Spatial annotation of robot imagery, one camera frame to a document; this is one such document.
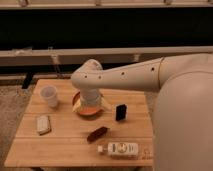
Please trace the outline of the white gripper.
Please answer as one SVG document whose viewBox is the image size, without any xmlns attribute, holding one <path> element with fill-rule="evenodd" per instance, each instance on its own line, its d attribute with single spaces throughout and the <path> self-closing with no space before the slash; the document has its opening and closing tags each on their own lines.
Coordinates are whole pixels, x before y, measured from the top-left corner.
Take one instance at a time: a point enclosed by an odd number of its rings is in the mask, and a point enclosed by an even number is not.
<svg viewBox="0 0 213 171">
<path fill-rule="evenodd" d="M 73 111 L 78 113 L 82 107 L 98 107 L 104 111 L 111 110 L 111 104 L 107 102 L 104 97 L 101 97 L 101 93 L 98 89 L 87 89 L 80 91 L 80 99 L 73 105 Z"/>
</svg>

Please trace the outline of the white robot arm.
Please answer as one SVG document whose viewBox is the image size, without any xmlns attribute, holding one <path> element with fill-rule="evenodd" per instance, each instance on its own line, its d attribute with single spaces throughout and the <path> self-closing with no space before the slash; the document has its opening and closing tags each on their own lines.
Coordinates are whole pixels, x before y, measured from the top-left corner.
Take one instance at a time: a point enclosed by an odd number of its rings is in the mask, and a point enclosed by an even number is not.
<svg viewBox="0 0 213 171">
<path fill-rule="evenodd" d="M 154 171 L 213 171 L 213 54 L 162 57 L 107 70 L 91 59 L 71 82 L 86 91 L 156 91 Z"/>
</svg>

